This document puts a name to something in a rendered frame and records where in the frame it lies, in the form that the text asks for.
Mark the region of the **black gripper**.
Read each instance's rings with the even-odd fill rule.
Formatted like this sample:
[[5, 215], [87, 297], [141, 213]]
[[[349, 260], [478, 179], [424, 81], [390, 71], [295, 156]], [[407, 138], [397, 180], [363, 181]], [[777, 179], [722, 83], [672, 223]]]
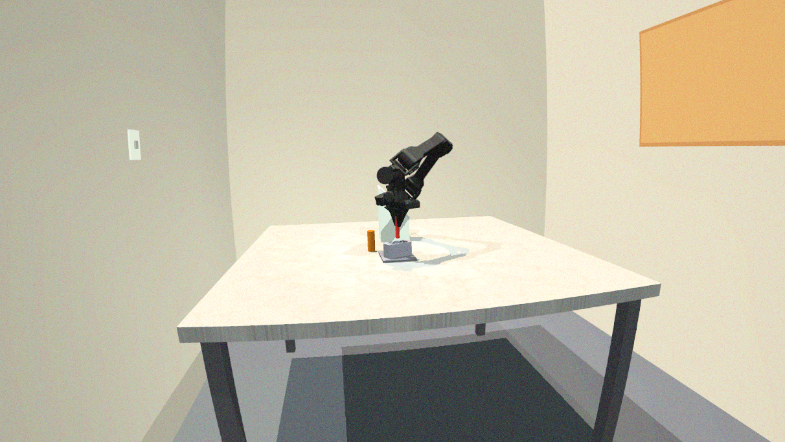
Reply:
[[408, 210], [420, 208], [420, 202], [415, 200], [415, 198], [407, 198], [405, 196], [405, 188], [407, 188], [405, 182], [389, 183], [389, 185], [386, 185], [386, 189], [389, 189], [389, 192], [392, 192], [392, 188], [394, 188], [397, 193], [398, 203], [393, 203], [392, 201], [391, 203], [386, 204], [384, 208], [388, 209], [388, 211], [391, 213], [394, 226], [396, 216], [397, 226], [400, 227]]

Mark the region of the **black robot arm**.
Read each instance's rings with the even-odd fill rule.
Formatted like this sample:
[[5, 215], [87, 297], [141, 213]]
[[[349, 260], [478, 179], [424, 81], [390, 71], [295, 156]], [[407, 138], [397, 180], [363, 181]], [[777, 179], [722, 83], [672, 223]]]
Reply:
[[[437, 132], [417, 147], [410, 146], [399, 151], [389, 160], [392, 163], [391, 166], [378, 169], [377, 179], [379, 183], [405, 182], [405, 185], [407, 185], [405, 189], [409, 193], [405, 191], [405, 196], [407, 198], [412, 198], [411, 196], [413, 196], [416, 199], [422, 192], [424, 178], [429, 174], [440, 157], [451, 152], [452, 147], [452, 143], [441, 133]], [[423, 157], [425, 157], [425, 160], [420, 166]], [[396, 159], [398, 159], [399, 163]], [[417, 172], [405, 180], [405, 176], [412, 174], [415, 170]], [[392, 188], [392, 192], [389, 192], [389, 189], [387, 189], [387, 192], [377, 194], [375, 200], [377, 205], [384, 207], [384, 205], [392, 201], [393, 203], [398, 203], [398, 196], [394, 188]]]

